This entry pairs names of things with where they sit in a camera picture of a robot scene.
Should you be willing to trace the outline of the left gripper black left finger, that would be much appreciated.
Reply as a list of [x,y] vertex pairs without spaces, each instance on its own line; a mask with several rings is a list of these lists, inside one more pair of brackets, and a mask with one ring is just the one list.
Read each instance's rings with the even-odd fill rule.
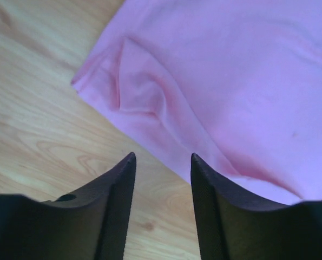
[[54,201],[0,194],[0,259],[122,259],[135,175],[130,153]]

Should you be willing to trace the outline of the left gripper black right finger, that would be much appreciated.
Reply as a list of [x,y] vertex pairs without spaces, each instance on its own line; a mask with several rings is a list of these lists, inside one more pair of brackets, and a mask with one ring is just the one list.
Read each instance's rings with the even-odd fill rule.
[[202,259],[322,259],[322,201],[271,201],[196,154],[190,177]]

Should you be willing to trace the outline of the pink t shirt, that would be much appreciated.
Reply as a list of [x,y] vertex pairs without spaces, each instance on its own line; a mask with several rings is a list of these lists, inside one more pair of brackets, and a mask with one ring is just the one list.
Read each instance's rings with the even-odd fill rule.
[[71,82],[186,181],[322,200],[322,1],[125,1]]

